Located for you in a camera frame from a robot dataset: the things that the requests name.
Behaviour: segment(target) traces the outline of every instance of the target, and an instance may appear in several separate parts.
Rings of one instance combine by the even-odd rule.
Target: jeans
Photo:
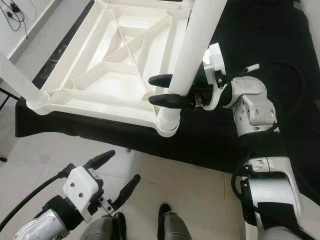
[[[164,239],[192,240],[185,222],[175,212],[164,215]]]

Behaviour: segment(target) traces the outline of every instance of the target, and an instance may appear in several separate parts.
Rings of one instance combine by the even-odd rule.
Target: tiled floor
[[[195,240],[240,239],[241,208],[225,181],[225,173],[141,152],[60,133],[42,133],[16,141],[8,162],[0,165],[0,219],[37,185],[67,163],[83,165],[88,159],[115,149],[116,155],[98,170],[105,195],[115,198],[134,174],[141,182],[120,210],[127,220],[129,240],[152,240],[157,236],[159,206],[166,202],[186,222]],[[58,180],[35,197],[0,233],[11,239],[31,220],[43,204],[62,195],[64,180]],[[99,218],[104,212],[94,215]],[[86,228],[82,223],[67,240],[77,240]]]

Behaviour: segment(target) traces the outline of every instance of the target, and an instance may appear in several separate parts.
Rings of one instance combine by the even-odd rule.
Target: gray pants
[[[192,240],[185,222],[175,212],[164,215],[164,239]]]

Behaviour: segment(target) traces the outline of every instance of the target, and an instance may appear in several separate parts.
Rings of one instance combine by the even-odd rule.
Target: black cloth
[[[53,53],[59,58],[88,9]],[[296,74],[287,67],[273,66],[254,72],[281,109],[281,136],[292,164],[315,189],[312,193],[296,175],[301,193],[318,205],[320,200],[320,70],[303,12],[293,8],[292,0],[229,0],[211,43],[219,42],[227,73],[257,62],[286,60],[299,66],[307,84],[307,94],[297,114],[281,124],[300,94]],[[49,76],[51,60],[34,79],[41,87]],[[26,107],[22,98],[16,105],[16,136],[41,132],[60,132],[106,142],[164,158],[232,173],[243,155],[233,113],[230,109],[193,112],[183,110],[180,127],[171,138],[152,128],[97,119],[63,112],[40,116]]]

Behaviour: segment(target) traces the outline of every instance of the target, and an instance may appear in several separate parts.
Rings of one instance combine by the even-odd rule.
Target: white wall
[[[30,32],[36,23],[41,19],[46,10],[56,1],[56,0],[30,0],[36,7],[37,18],[35,19],[35,9],[29,0],[14,0],[19,6],[22,12],[26,15],[26,27],[27,31]],[[6,12],[8,9],[2,2],[0,3],[3,10]],[[17,26],[17,22],[10,20],[12,25]],[[26,37],[24,26],[22,25],[20,30],[14,32],[8,26],[8,23],[0,12],[0,52],[4,54],[7,58],[11,58],[14,52],[17,50],[19,45],[24,41]]]
[[[320,0],[301,0],[301,4],[309,20],[309,28],[320,64]]]

